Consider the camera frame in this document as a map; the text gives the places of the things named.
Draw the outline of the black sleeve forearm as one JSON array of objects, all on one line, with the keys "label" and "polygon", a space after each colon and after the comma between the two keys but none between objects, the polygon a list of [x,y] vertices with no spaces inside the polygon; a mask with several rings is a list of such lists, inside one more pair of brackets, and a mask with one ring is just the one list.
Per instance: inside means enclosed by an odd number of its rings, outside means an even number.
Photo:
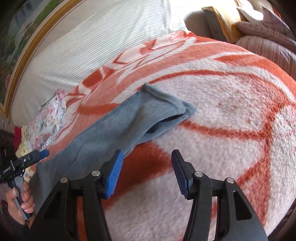
[{"label": "black sleeve forearm", "polygon": [[1,240],[25,240],[29,227],[14,220],[7,209],[1,211]]}]

